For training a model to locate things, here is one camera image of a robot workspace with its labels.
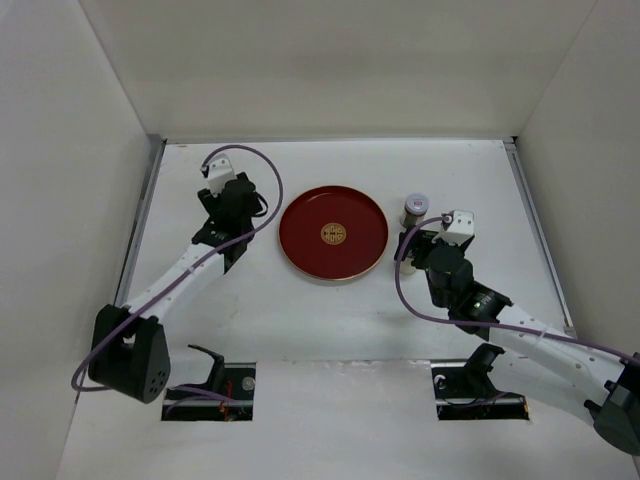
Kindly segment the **black cap white bottle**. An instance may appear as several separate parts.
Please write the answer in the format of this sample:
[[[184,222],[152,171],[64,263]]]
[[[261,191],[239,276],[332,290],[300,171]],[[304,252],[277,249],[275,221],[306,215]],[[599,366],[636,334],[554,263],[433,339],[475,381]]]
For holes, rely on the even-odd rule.
[[[413,265],[413,258],[407,254],[405,258],[400,262],[399,272],[402,275],[413,275],[417,271],[416,267]]]

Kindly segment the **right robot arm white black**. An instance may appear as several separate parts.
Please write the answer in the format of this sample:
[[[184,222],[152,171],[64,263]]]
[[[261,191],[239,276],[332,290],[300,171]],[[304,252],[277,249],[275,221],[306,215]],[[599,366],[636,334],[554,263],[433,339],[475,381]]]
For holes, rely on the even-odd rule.
[[[431,303],[444,325],[482,339],[469,357],[464,384],[473,394],[506,390],[536,398],[592,426],[609,445],[639,453],[639,356],[572,338],[537,320],[475,280],[465,253],[474,237],[448,243],[423,224],[399,235],[401,265],[425,273]]]

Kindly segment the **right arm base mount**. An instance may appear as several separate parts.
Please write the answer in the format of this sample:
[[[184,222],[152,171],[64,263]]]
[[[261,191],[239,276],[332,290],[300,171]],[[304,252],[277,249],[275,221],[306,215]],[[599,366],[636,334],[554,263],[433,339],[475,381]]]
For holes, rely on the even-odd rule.
[[[484,343],[467,360],[430,364],[440,421],[529,420],[526,398],[497,390],[489,378],[494,361],[504,353]]]

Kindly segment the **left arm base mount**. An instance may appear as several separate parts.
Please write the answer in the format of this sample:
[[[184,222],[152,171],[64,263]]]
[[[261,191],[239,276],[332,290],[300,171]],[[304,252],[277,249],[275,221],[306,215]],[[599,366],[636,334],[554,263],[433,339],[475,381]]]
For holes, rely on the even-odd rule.
[[[205,347],[188,348],[206,355],[212,365],[200,383],[181,383],[166,390],[160,419],[164,422],[247,422],[253,420],[257,366],[227,363]]]

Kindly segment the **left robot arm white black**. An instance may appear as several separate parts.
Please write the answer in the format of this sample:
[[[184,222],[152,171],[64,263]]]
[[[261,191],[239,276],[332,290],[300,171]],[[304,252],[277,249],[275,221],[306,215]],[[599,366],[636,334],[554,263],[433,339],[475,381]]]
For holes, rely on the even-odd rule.
[[[89,361],[91,381],[141,403],[154,401],[171,373],[164,323],[236,264],[253,240],[253,220],[266,201],[246,173],[216,176],[198,192],[208,214],[186,251],[150,287],[97,314]]]

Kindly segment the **purple lid pepper jar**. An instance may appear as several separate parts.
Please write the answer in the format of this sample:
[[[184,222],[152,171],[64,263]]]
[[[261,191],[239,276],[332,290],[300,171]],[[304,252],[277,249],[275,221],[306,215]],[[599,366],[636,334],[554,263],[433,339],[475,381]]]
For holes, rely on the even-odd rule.
[[[424,220],[429,209],[429,199],[422,193],[411,193],[404,201],[400,224],[403,228],[413,228]]]

